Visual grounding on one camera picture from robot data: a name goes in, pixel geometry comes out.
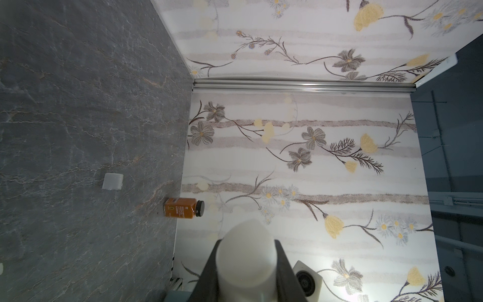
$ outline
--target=black lens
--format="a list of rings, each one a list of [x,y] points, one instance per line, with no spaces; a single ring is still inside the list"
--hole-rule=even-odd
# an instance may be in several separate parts
[[[315,292],[315,280],[313,277],[306,271],[300,271],[296,276],[298,283],[302,286],[305,297],[311,296]]]

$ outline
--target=gray marble surface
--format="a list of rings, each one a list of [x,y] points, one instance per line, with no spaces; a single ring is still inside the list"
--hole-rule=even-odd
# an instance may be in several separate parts
[[[0,301],[161,300],[192,80],[151,2],[2,0],[0,52]]]

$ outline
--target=floral wall panel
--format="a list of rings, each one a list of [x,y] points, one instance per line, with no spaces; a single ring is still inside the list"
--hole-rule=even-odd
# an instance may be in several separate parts
[[[175,276],[192,290],[216,240],[265,223],[320,301],[439,301],[436,245],[408,94],[195,92]]]
[[[483,33],[480,0],[152,0],[195,78],[415,82]]]

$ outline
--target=white camera device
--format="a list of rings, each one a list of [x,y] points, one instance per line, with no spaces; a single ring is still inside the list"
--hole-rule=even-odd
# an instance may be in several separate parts
[[[313,269],[305,265],[302,261],[297,261],[294,268],[295,277],[302,287],[307,302],[318,302],[320,289],[322,288],[322,276]]]

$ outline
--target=gray flower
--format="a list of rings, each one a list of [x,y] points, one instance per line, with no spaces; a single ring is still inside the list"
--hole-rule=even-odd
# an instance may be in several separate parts
[[[315,143],[317,143],[319,147],[323,147],[325,144],[327,144],[327,142],[324,140],[325,137],[326,134],[320,128],[317,128],[314,131],[312,127],[307,127],[307,132],[302,133],[302,138],[307,141],[305,146],[309,150],[315,149]]]
[[[305,150],[304,148],[299,148],[297,153],[289,151],[288,154],[293,159],[293,161],[289,162],[287,166],[290,169],[294,169],[294,172],[298,171],[298,167],[300,165],[305,168],[305,166],[308,166],[312,163],[310,161],[310,151]]]
[[[351,50],[342,50],[338,56],[342,58],[339,62],[335,63],[333,67],[342,67],[342,72],[348,72],[351,70],[356,70],[359,66],[361,66],[362,62],[365,62],[366,59],[358,55],[357,57],[353,58],[352,55],[354,54],[355,49],[352,48]]]
[[[359,72],[349,72],[345,75],[345,79],[349,81],[365,81],[367,77],[365,75],[357,76]]]
[[[213,139],[211,138],[214,135],[214,130],[211,125],[203,125],[203,122],[198,122],[198,127],[191,126],[191,142],[195,145],[199,145],[203,140],[204,144],[211,144],[213,143]]]
[[[332,262],[331,267],[339,274],[334,280],[335,286],[345,286],[345,290],[349,295],[362,292],[362,274],[356,271],[354,267],[351,266],[351,269],[347,271],[344,259]]]
[[[213,102],[208,102],[208,105],[205,105],[204,109],[208,111],[208,115],[206,116],[207,121],[214,119],[218,123],[225,118],[225,107],[220,104],[216,104],[215,107],[213,106]]]

